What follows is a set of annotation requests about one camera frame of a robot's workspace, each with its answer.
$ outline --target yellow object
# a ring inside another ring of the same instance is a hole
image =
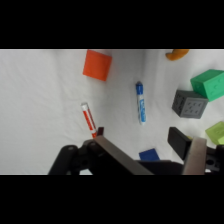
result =
[[[187,136],[190,140],[193,140],[193,138],[191,138],[190,136]]]
[[[174,49],[173,53],[166,54],[166,57],[170,61],[176,61],[176,60],[179,60],[180,58],[184,57],[189,51],[190,51],[190,49]]]

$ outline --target toy block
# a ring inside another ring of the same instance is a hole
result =
[[[216,145],[224,145],[224,122],[219,122],[206,130],[207,135]]]
[[[88,50],[83,75],[106,81],[111,62],[112,57]]]
[[[173,110],[182,118],[200,119],[208,104],[208,99],[193,92],[177,90]]]
[[[191,84],[196,93],[211,102],[224,96],[224,71],[208,70],[191,79]]]

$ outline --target gray block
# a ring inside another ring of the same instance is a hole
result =
[[[177,90],[173,110],[182,118],[200,119],[208,104],[208,99],[193,92]]]

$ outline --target red block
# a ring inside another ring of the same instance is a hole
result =
[[[88,50],[83,75],[106,81],[111,62],[112,57]]]

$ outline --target white table surface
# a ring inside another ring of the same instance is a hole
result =
[[[179,118],[171,107],[177,89],[192,90],[192,77],[224,70],[224,50],[191,50],[176,62],[166,59],[169,51],[107,49],[113,62],[102,82],[82,75],[86,49],[0,50],[0,174],[47,174],[63,146],[91,139],[82,102],[105,137],[133,159],[156,148],[161,159],[181,162],[167,143],[169,127],[214,147],[205,130],[224,121],[224,97],[209,103],[200,120]],[[144,127],[137,81],[145,89]]]

